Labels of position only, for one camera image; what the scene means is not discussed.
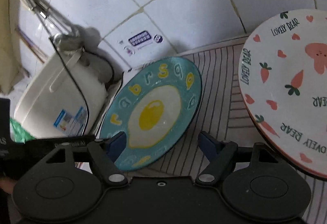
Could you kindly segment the person's left hand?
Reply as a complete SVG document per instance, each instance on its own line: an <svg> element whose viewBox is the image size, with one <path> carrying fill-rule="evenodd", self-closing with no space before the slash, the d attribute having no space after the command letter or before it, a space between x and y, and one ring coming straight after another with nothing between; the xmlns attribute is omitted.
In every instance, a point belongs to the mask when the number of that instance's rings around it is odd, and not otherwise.
<svg viewBox="0 0 327 224"><path fill-rule="evenodd" d="M7 194L11 194L17 181L7 177L0 178L0 188Z"/></svg>

